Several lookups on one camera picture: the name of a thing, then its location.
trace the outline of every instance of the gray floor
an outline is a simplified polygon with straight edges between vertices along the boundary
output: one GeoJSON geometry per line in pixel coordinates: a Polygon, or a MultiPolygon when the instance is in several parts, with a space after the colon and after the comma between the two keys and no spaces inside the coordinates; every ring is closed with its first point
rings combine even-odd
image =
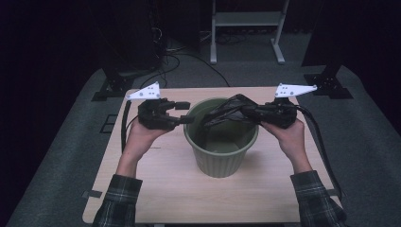
{"type": "MultiPolygon", "coordinates": [[[[306,84],[303,74],[322,71],[322,67],[301,67],[309,35],[282,36],[285,65],[275,61],[269,37],[248,36],[240,44],[219,45],[214,68],[231,86],[249,87],[276,86],[280,82],[306,84]]],[[[179,53],[197,54],[188,50],[179,53]]],[[[208,61],[209,46],[204,45],[198,56],[208,61]]],[[[167,88],[226,86],[204,62],[177,57],[180,66],[166,74],[167,88]]],[[[175,63],[168,58],[165,70],[175,63]]],[[[149,77],[137,79],[133,88],[139,88],[149,77]]],[[[82,194],[92,188],[110,137],[99,132],[108,114],[117,114],[122,103],[120,97],[91,101],[104,79],[103,71],[98,70],[82,89],[8,226],[87,226],[81,218],[86,205],[82,194]]],[[[401,226],[401,138],[356,75],[342,67],[338,79],[354,99],[312,94],[298,99],[313,113],[322,130],[330,163],[346,194],[342,205],[348,215],[347,224],[401,226]]],[[[147,84],[155,80],[164,85],[160,77],[147,84]]]]}

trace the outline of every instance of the cable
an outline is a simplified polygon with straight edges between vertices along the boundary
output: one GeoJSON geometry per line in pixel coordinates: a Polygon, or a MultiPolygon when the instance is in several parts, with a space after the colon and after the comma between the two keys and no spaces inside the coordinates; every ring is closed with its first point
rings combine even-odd
{"type": "Polygon", "coordinates": [[[174,54],[174,55],[185,55],[185,56],[189,56],[189,57],[192,57],[192,58],[195,58],[195,59],[198,59],[198,60],[204,62],[207,66],[209,66],[211,69],[213,69],[216,73],[218,73],[224,79],[225,83],[227,84],[227,87],[231,87],[230,84],[228,83],[227,79],[217,69],[215,69],[212,65],[210,65],[208,62],[201,59],[200,57],[190,55],[190,54],[174,54]]]}
{"type": "Polygon", "coordinates": [[[326,166],[327,173],[328,173],[328,175],[329,175],[334,187],[338,191],[338,196],[339,196],[339,199],[341,201],[342,195],[344,195],[344,194],[343,194],[343,192],[341,190],[339,182],[336,179],[336,176],[333,173],[333,169],[331,168],[330,162],[328,161],[327,153],[326,153],[326,150],[325,150],[325,147],[324,147],[323,138],[322,138],[321,130],[319,129],[318,122],[315,120],[315,118],[313,117],[312,113],[309,110],[307,110],[305,107],[302,107],[302,106],[299,106],[299,105],[295,105],[295,108],[298,111],[300,111],[303,115],[305,115],[312,122],[313,127],[315,128],[315,132],[316,132],[316,135],[318,137],[318,142],[319,142],[319,145],[321,147],[321,155],[322,155],[322,158],[323,158],[324,165],[326,166]]]}
{"type": "Polygon", "coordinates": [[[131,107],[131,101],[127,100],[126,106],[124,108],[123,119],[121,122],[121,152],[124,151],[124,148],[126,146],[126,141],[127,141],[126,125],[127,125],[127,118],[128,118],[128,112],[130,111],[130,107],[131,107]]]}

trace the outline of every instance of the plaid sleeve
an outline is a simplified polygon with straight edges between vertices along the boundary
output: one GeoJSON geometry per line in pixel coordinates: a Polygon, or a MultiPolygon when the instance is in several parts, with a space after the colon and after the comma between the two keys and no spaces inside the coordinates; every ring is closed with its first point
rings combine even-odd
{"type": "Polygon", "coordinates": [[[113,175],[92,226],[135,226],[135,205],[142,181],[113,175]]]}
{"type": "Polygon", "coordinates": [[[303,227],[343,227],[345,213],[328,195],[317,171],[291,176],[303,227]]]}

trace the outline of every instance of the wooden board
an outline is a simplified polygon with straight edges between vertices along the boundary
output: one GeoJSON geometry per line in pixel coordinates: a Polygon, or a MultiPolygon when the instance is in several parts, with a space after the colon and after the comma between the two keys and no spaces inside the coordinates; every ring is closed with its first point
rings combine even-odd
{"type": "MultiPolygon", "coordinates": [[[[276,87],[162,89],[162,97],[189,101],[192,105],[210,97],[243,94],[264,104],[274,98],[276,87]]],[[[136,116],[132,102],[129,119],[136,116]]],[[[125,100],[97,173],[93,190],[100,199],[89,198],[83,220],[91,223],[115,173],[121,156],[120,127],[125,100]]],[[[187,111],[169,111],[180,116],[187,111]]],[[[298,118],[305,122],[304,116],[298,118]]],[[[327,189],[333,188],[309,128],[305,125],[305,146],[312,167],[318,170],[327,189]]],[[[140,161],[137,178],[143,180],[137,203],[137,223],[274,223],[299,222],[298,202],[289,175],[292,166],[277,140],[259,129],[256,142],[248,150],[239,170],[222,179],[202,173],[191,146],[183,136],[183,126],[158,138],[140,161]]]]}

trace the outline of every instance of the white tracking marker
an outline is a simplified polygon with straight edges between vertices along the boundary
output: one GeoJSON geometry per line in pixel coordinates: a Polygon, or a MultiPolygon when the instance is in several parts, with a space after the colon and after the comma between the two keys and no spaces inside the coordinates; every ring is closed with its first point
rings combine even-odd
{"type": "Polygon", "coordinates": [[[299,96],[316,90],[318,90],[318,87],[316,85],[302,86],[280,83],[280,85],[278,85],[277,87],[275,97],[299,96]]]}
{"type": "Polygon", "coordinates": [[[130,95],[127,95],[126,98],[128,100],[133,99],[158,99],[160,98],[160,87],[159,82],[155,82],[150,86],[143,88],[139,91],[136,91],[130,95]]]}

